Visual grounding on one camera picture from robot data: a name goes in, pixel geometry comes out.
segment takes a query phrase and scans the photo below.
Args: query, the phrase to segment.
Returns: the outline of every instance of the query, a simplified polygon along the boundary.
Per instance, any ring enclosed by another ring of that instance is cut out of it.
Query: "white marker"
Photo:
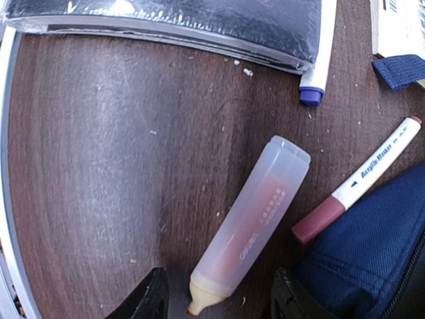
[[[406,118],[380,148],[322,204],[292,227],[297,239],[307,244],[336,221],[381,177],[420,130],[422,121]]]
[[[325,94],[336,15],[337,0],[322,0],[319,52],[314,65],[303,74],[299,84],[299,100],[308,106],[319,106]]]

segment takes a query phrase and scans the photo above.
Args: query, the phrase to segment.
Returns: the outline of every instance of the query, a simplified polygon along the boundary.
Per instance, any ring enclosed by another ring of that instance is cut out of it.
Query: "black object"
[[[154,268],[106,319],[167,319],[167,273]]]
[[[285,269],[274,277],[270,315],[264,319],[336,319]]]
[[[131,37],[302,74],[316,60],[321,0],[6,0],[5,24],[36,34]]]

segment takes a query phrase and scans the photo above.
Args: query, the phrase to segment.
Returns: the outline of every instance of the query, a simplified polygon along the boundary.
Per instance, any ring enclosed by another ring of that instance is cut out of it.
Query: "wood grain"
[[[327,94],[316,110],[299,104],[299,77],[217,54],[109,37],[24,37],[9,170],[43,318],[103,318],[154,266],[169,272],[169,317],[184,318],[192,269],[277,134],[311,154],[308,176],[238,290],[199,316],[259,318],[274,271],[301,257],[290,227],[405,116],[425,118],[425,92],[391,92],[372,60],[369,2],[361,0],[339,2]],[[377,186],[424,159],[420,132]]]

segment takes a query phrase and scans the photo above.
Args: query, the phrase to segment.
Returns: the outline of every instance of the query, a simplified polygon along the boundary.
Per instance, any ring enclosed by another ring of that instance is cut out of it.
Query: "black book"
[[[2,16],[26,33],[159,41],[301,74],[317,56],[321,0],[6,0]]]

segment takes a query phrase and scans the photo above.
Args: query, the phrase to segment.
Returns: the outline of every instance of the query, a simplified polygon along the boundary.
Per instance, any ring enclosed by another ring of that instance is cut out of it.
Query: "blue strap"
[[[383,58],[372,64],[394,91],[425,79],[425,60],[414,54]]]

